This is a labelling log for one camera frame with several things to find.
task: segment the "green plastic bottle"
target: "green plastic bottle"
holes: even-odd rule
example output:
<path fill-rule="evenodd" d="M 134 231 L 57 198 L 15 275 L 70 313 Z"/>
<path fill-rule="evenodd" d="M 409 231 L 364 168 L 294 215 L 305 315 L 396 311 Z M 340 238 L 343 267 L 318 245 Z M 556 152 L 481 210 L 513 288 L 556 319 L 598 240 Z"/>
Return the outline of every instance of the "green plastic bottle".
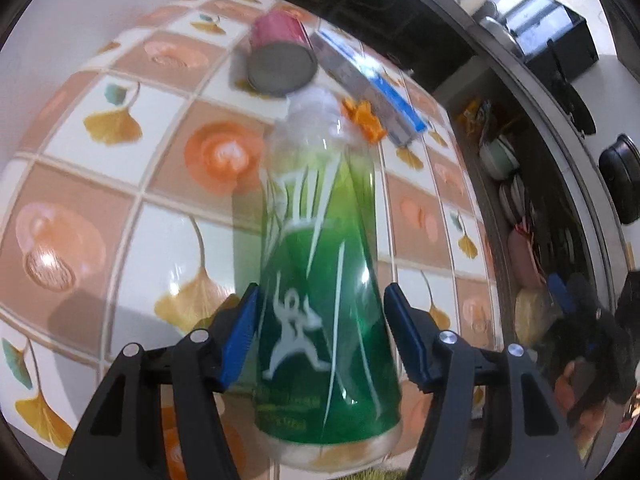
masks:
<path fill-rule="evenodd" d="M 400 390 L 372 260 L 373 165 L 332 94 L 291 99 L 262 183 L 260 439 L 295 468 L 364 466 L 398 442 Z"/>

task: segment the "metal screw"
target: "metal screw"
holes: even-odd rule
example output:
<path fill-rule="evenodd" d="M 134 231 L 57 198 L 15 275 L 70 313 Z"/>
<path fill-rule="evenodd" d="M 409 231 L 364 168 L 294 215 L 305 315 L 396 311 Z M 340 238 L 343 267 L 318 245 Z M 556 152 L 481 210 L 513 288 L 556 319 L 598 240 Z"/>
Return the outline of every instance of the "metal screw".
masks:
<path fill-rule="evenodd" d="M 191 332 L 189 339 L 191 339 L 194 343 L 204 343 L 207 339 L 209 339 L 209 332 L 207 332 L 203 328 L 194 330 L 193 332 Z"/>
<path fill-rule="evenodd" d="M 140 352 L 140 345 L 138 345 L 136 343 L 129 343 L 127 346 L 125 346 L 122 349 L 122 353 L 124 355 L 126 355 L 127 357 L 133 357 L 138 352 Z"/>
<path fill-rule="evenodd" d="M 509 353 L 516 357 L 522 357 L 524 355 L 524 348 L 516 343 L 509 345 Z"/>
<path fill-rule="evenodd" d="M 440 341 L 447 345 L 453 345 L 457 340 L 458 336 L 455 335 L 451 330 L 440 332 Z"/>

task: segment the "tiled wall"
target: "tiled wall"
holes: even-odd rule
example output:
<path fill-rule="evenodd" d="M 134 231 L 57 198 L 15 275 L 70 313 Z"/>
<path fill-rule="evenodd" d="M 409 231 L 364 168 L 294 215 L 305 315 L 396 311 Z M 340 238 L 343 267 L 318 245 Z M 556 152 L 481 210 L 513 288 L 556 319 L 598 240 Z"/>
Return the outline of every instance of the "tiled wall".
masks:
<path fill-rule="evenodd" d="M 263 137 L 286 115 L 287 101 L 252 91 L 243 61 L 251 23 L 273 7 L 299 17 L 309 33 L 323 28 L 378 57 L 285 2 L 176 0 L 73 74 L 7 166 L 0 182 L 0 406 L 51 449 L 64 453 L 123 345 L 174 344 L 203 316 L 194 298 L 219 304 L 258 281 L 257 168 Z M 386 78 L 434 128 L 410 150 L 388 139 L 372 149 L 380 285 L 398 281 L 412 305 L 430 310 L 443 328 L 501 348 L 491 253 L 446 111 L 384 63 Z M 315 83 L 346 95 L 322 69 Z M 240 153 L 238 167 L 203 163 L 220 142 Z M 402 467 L 430 398 L 398 370 L 404 430 L 388 463 Z M 251 383 L 249 371 L 219 403 L 242 478 L 301 478 L 255 445 L 251 400 L 239 393 Z M 174 460 L 169 400 L 165 408 L 177 480 L 184 471 Z"/>

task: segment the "bottle label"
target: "bottle label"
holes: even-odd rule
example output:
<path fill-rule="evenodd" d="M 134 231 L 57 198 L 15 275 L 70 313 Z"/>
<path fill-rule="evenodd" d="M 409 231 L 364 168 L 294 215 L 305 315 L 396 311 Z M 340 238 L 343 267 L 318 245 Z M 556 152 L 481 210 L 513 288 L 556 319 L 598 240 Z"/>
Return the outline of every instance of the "bottle label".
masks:
<path fill-rule="evenodd" d="M 262 179 L 256 425 L 342 444 L 398 424 L 400 392 L 369 250 L 370 167 L 341 153 L 308 161 Z"/>

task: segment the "black container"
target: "black container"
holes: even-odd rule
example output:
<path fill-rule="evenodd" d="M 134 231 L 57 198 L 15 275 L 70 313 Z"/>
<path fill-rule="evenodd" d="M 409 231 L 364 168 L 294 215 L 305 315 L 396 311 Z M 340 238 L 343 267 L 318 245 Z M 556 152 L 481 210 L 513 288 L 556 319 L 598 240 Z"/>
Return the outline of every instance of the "black container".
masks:
<path fill-rule="evenodd" d="M 618 212 L 629 225 L 640 218 L 640 152 L 625 134 L 600 154 L 600 173 Z"/>

